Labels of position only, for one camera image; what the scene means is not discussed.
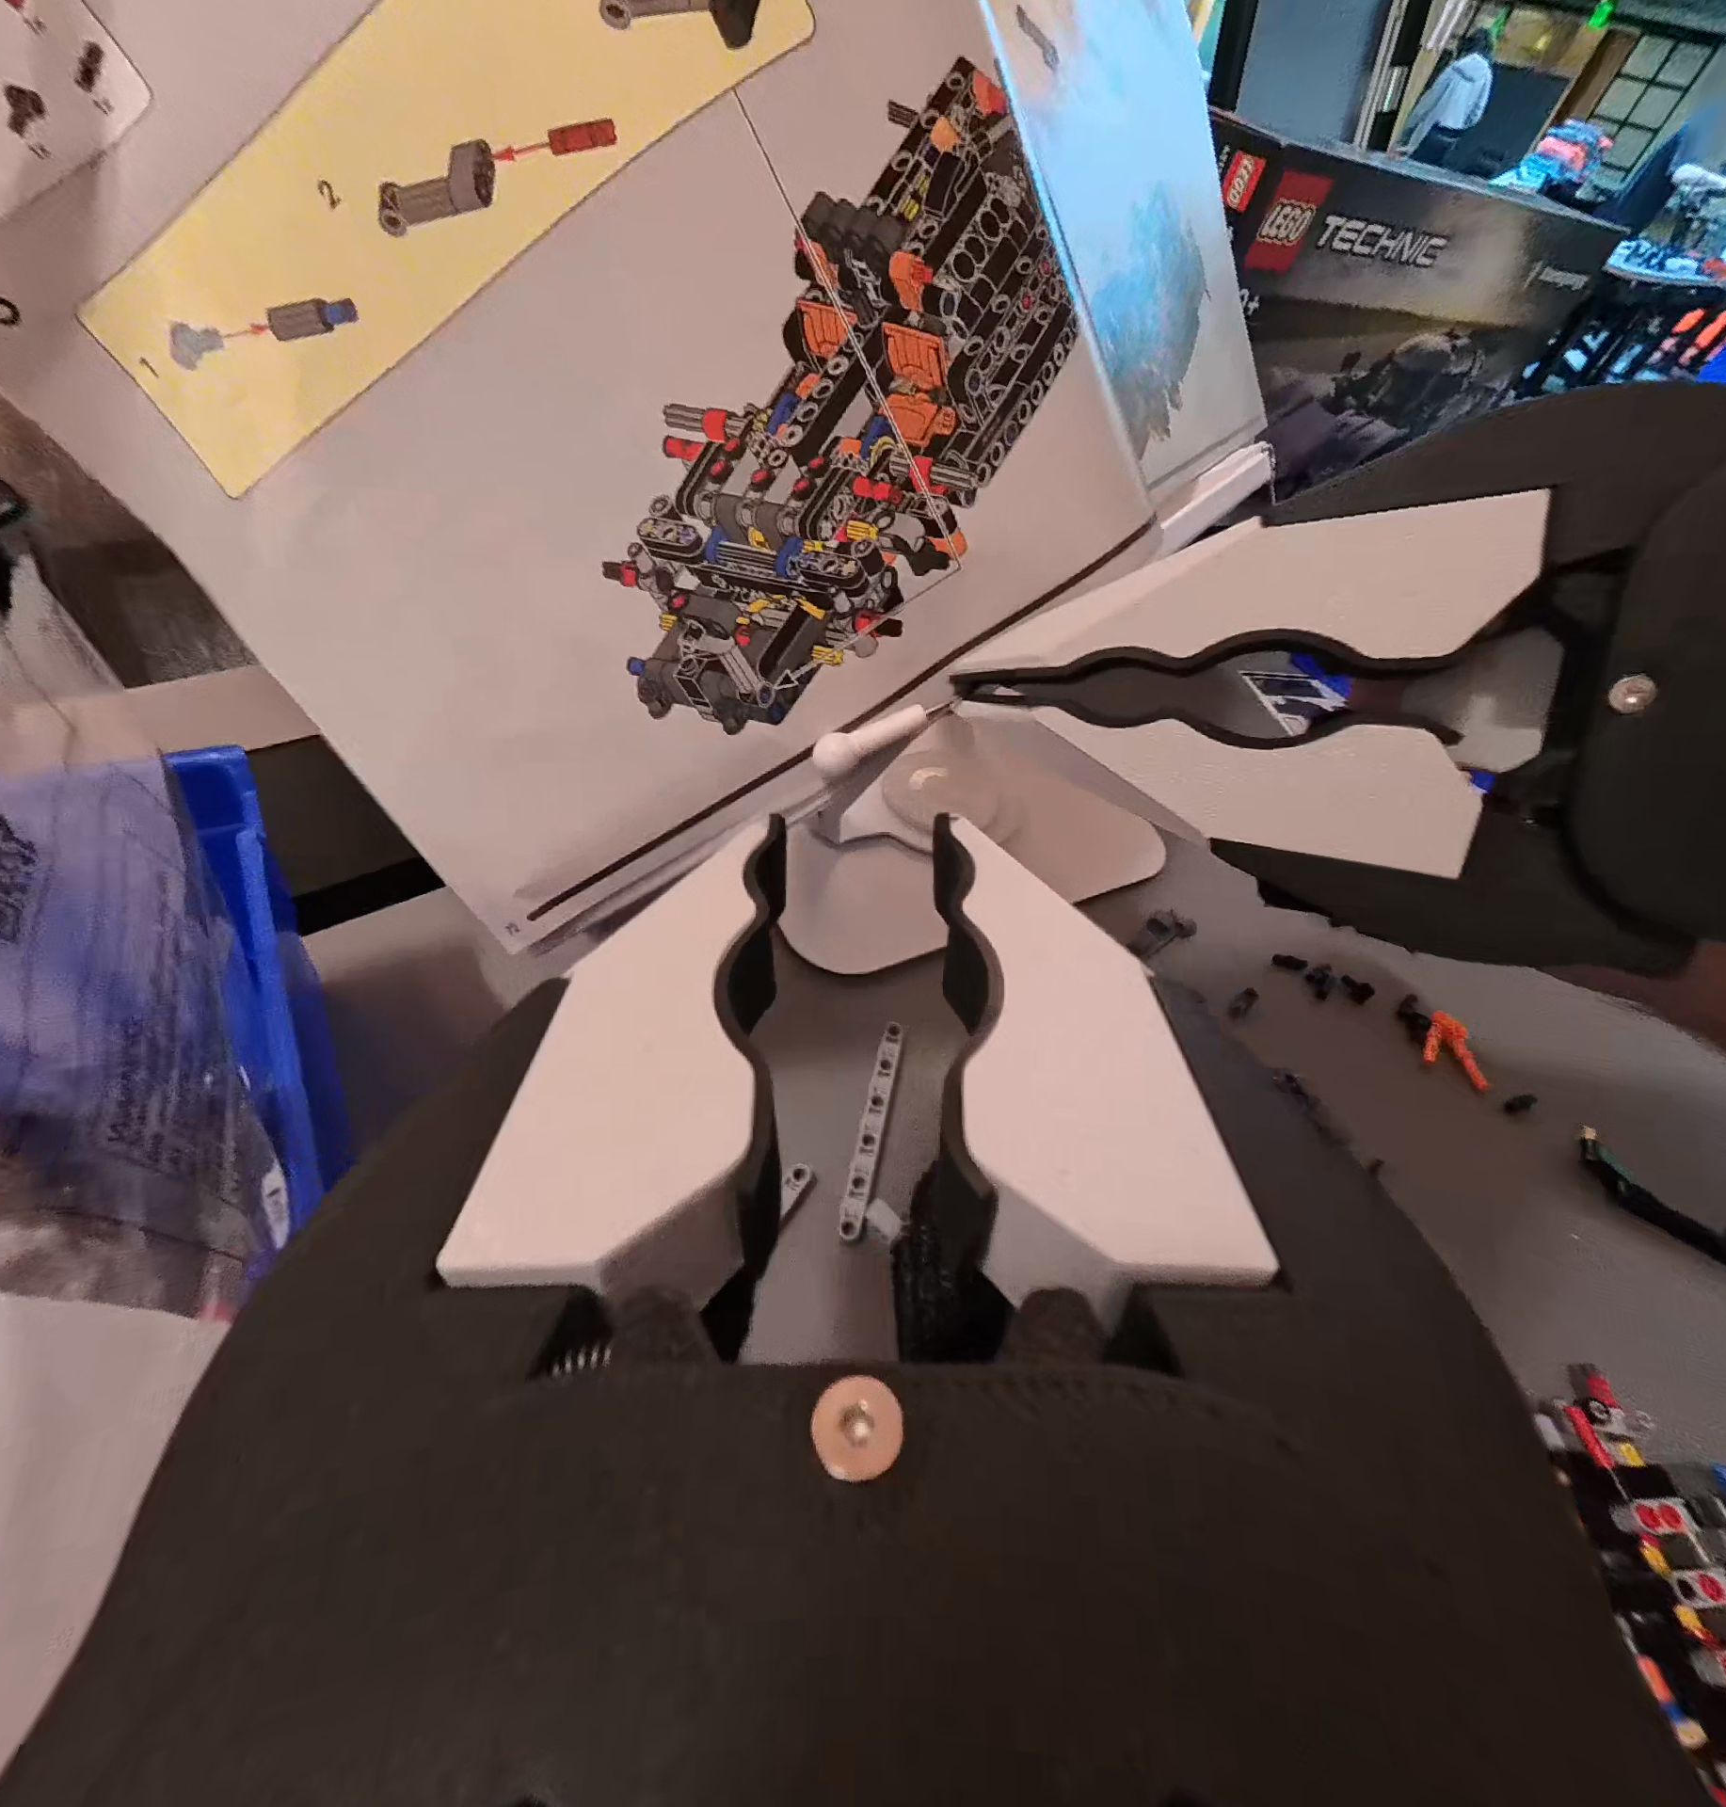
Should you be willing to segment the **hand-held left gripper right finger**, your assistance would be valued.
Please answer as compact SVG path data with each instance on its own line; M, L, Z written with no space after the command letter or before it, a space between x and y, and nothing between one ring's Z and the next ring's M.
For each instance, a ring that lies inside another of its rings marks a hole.
M1281 1262L1145 966L967 818L934 827L936 1253L1011 1305L1117 1320L1145 1283L1258 1289Z

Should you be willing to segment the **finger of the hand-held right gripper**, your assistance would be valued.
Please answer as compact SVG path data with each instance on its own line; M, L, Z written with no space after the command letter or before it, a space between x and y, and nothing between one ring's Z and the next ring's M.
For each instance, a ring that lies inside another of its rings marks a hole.
M967 694L1220 694L1294 650L1369 671L1462 649L1541 573L1552 492L1216 530L965 655Z
M1484 798L1411 725L1286 736L1239 677L1166 680L1166 713L1098 725L1062 703L955 677L961 719L1065 786L1178 837L1456 878Z

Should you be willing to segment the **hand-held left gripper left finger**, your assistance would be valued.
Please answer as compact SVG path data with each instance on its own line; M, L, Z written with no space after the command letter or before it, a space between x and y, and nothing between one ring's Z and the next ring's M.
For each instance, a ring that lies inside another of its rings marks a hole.
M747 1325L779 1241L787 830L763 817L570 969L437 1257L452 1288L669 1289Z

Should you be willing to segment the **white book stand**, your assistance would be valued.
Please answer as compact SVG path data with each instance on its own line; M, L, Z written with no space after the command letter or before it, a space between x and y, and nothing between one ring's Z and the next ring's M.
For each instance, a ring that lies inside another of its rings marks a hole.
M959 808L1066 900L1153 878L1167 861L1159 830L1066 779L1036 750L1026 721L969 725L934 714L920 734L837 779L790 828L787 945L842 978L871 975L939 951L933 823Z

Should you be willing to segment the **lego instruction booklet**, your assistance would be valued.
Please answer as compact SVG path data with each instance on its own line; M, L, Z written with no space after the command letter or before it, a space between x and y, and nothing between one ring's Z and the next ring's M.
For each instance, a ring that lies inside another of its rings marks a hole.
M0 397L506 945L1263 420L1188 3L0 3Z

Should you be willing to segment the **lego sticker sheet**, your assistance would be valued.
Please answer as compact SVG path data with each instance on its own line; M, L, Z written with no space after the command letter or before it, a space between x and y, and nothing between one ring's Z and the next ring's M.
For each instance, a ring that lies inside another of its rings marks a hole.
M1235 666L1243 725L1270 736L1302 736L1349 710L1349 680L1310 657L1255 653Z

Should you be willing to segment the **scattered black lego pins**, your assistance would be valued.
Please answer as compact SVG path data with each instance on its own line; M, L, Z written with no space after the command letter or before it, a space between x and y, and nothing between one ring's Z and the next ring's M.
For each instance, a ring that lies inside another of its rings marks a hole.
M1126 941L1126 951L1145 966L1150 975L1156 978L1159 973L1159 959L1164 956L1164 953L1191 941L1195 935L1197 921L1191 918L1185 918L1176 912L1147 913L1137 935ZM1347 998L1347 1005L1364 1008L1378 995L1378 986L1374 982L1369 982L1362 975L1354 975L1346 969L1338 969L1330 960L1310 963L1302 954L1276 953L1268 963L1276 971L1294 975L1294 980L1305 986L1307 997L1321 1005L1332 998ZM1393 1025L1398 1034L1402 1034L1417 1051L1420 1029L1424 1027L1424 1017L1431 1011L1433 1008L1428 1008L1415 992L1408 992L1393 1002ZM1441 1071L1442 1065L1448 1065L1456 1071L1452 1063L1441 1063L1433 1071ZM1302 1114L1330 1144L1360 1159L1369 1176L1378 1179L1383 1174L1384 1161L1381 1157L1362 1157L1357 1154L1355 1141L1347 1134L1339 1121L1334 1119L1332 1112L1328 1112L1323 1100L1307 1084L1307 1080L1298 1072L1288 1069L1276 1069L1271 1072L1271 1078L1277 1089L1302 1110Z

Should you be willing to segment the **long grey lego beam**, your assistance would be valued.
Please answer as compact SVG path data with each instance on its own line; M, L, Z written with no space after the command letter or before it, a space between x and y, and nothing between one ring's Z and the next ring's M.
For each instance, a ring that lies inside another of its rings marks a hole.
M858 1121L851 1161L837 1201L837 1237L851 1247L871 1233L887 1204L878 1196L878 1166L889 1139L899 1069L905 1055L905 1027L889 1021L877 1042L864 1106Z

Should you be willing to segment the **black lego set box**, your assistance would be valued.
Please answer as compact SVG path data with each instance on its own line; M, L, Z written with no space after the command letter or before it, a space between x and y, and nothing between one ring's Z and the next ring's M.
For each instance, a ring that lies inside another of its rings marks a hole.
M1552 201L1211 107L1274 496L1497 408L1620 229Z

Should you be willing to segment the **long black lego piece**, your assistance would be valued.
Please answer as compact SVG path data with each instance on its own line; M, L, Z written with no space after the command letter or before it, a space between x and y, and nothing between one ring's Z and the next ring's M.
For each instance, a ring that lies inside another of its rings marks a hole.
M1608 1202L1726 1270L1726 1225L1709 1225L1643 1187L1590 1125L1580 1128L1577 1156L1580 1167L1596 1183Z

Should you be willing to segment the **partly built lego model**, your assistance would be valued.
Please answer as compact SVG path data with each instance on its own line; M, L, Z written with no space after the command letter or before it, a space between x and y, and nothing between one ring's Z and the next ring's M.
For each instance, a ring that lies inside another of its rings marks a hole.
M1726 1464L1655 1457L1596 1364L1534 1410L1619 1637L1709 1802L1726 1805Z

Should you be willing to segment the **blue plastic bin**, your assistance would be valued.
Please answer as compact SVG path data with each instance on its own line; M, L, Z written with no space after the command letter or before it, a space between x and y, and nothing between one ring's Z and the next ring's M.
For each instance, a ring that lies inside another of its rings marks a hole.
M284 1176L277 1237L301 1229L352 1166L347 1095L322 983L267 838L262 800L238 746L162 758L180 793L233 937L232 1038Z

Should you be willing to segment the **black desk mat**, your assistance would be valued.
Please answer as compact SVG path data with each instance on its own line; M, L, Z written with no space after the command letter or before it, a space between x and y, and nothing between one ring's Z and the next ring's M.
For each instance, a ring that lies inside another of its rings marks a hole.
M245 753L301 937L437 893L442 881L322 736Z

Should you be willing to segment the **clear plastic bag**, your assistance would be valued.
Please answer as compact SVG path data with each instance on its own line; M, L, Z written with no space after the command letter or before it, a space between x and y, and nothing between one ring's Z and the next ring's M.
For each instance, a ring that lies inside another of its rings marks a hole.
M53 620L0 620L0 1289L225 1320L288 1229L235 941L173 774Z

